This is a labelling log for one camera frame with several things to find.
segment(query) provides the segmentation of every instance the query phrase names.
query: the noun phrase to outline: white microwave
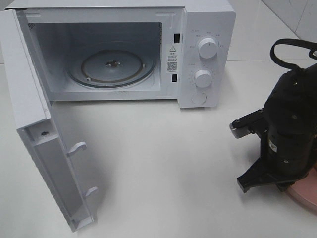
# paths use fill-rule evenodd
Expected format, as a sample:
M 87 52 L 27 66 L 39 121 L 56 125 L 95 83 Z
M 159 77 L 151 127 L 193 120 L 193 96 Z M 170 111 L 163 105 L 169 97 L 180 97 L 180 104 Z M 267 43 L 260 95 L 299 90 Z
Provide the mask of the white microwave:
M 214 107 L 235 12 L 226 0 L 16 0 L 0 42 L 17 131 L 73 231 L 93 221 L 53 101 Z

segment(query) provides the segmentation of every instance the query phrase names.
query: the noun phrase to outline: screw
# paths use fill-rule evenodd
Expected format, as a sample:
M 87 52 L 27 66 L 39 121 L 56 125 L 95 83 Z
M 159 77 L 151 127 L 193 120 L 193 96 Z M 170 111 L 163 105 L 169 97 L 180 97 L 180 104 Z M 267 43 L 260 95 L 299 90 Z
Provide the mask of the screw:
M 41 133 L 41 136 L 48 136 L 49 135 L 49 132 L 48 131 L 43 131 L 42 133 Z

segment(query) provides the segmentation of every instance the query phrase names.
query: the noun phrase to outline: microwave door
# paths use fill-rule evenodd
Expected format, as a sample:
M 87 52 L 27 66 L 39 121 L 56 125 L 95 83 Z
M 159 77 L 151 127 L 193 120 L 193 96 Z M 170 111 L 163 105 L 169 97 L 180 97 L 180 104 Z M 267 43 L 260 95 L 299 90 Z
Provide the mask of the microwave door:
M 85 149 L 80 142 L 69 150 L 63 143 L 50 102 L 41 86 L 40 62 L 22 11 L 0 12 L 0 42 L 16 129 L 72 231 L 93 221 L 76 178 L 71 156 Z

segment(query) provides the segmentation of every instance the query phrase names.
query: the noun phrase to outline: timer knob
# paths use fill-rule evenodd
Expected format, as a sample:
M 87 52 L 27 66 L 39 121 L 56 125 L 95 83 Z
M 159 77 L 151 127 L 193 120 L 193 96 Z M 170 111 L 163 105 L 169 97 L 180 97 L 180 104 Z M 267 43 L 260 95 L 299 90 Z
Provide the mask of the timer knob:
M 210 59 L 217 54 L 218 40 L 212 37 L 206 37 L 199 41 L 198 52 L 202 58 Z
M 195 78 L 195 84 L 199 88 L 206 88 L 212 82 L 212 76 L 210 72 L 205 69 L 201 69 L 197 71 L 194 75 L 194 78 Z

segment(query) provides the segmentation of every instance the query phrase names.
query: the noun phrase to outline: white table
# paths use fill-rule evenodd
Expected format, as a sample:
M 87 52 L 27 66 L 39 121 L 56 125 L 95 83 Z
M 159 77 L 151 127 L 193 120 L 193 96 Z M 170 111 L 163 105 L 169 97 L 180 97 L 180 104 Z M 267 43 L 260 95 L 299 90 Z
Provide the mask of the white table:
M 55 103 L 68 146 L 86 141 L 74 165 L 97 220 L 72 233 L 15 132 L 0 65 L 1 238 L 315 238 L 317 216 L 275 186 L 243 194 L 236 178 L 258 158 L 260 140 L 234 139 L 229 123 L 264 105 L 283 68 L 269 60 L 295 35 L 260 1 L 232 0 L 237 21 L 219 105 L 180 110 L 176 101 Z M 314 63 L 305 50 L 283 59 Z

